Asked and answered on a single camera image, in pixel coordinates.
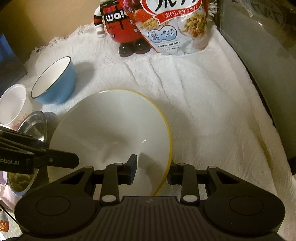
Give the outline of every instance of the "wall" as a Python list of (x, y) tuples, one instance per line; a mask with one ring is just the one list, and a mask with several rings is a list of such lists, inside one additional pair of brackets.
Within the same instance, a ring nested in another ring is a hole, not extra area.
[(99, 0), (13, 0), (0, 12), (0, 32), (25, 62), (35, 47), (91, 23), (99, 4)]

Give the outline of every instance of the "white glove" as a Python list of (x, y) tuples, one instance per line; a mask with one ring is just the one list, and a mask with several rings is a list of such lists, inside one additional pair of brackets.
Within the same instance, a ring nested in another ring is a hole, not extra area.
[(95, 30), (96, 30), (96, 33), (99, 38), (104, 38), (107, 36), (107, 33), (105, 32), (103, 23), (95, 26)]

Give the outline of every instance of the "white cloth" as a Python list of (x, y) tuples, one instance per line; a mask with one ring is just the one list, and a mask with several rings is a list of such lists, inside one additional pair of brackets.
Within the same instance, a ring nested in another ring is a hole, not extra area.
[[(163, 111), (172, 133), (173, 160), (197, 169), (218, 166), (275, 195), (285, 204), (279, 234), (296, 240), (296, 181), (291, 175), (279, 135), (250, 77), (215, 26), (201, 52), (162, 56), (150, 51), (121, 58), (118, 43), (99, 39), (92, 25), (78, 28), (66, 40), (55, 38), (34, 51), (20, 83), (31, 91), (38, 76), (54, 61), (71, 56), (76, 88), (62, 105), (40, 105), (60, 118), (85, 97), (123, 88), (149, 97)], [(179, 195), (165, 184), (160, 194)]]
[(0, 200), (2, 200), (12, 211), (21, 197), (14, 195), (9, 185), (0, 187)]

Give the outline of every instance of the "black shoe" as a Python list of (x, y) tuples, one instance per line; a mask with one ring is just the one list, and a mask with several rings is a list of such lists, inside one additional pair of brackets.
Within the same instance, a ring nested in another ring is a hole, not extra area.
[(133, 43), (121, 43), (119, 45), (119, 55), (121, 57), (128, 57), (134, 53)]
[(150, 49), (151, 49), (151, 46), (147, 43), (145, 39), (139, 39), (135, 43), (135, 52), (137, 54), (147, 53), (149, 52)]

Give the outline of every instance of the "white cup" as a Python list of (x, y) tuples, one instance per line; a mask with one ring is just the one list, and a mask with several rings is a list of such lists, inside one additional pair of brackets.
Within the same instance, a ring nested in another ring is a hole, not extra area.
[(22, 121), (33, 111), (27, 90), (22, 84), (8, 88), (0, 98), (0, 125), (17, 130)]
[(0, 171), (0, 186), (4, 187), (7, 183), (7, 172)]

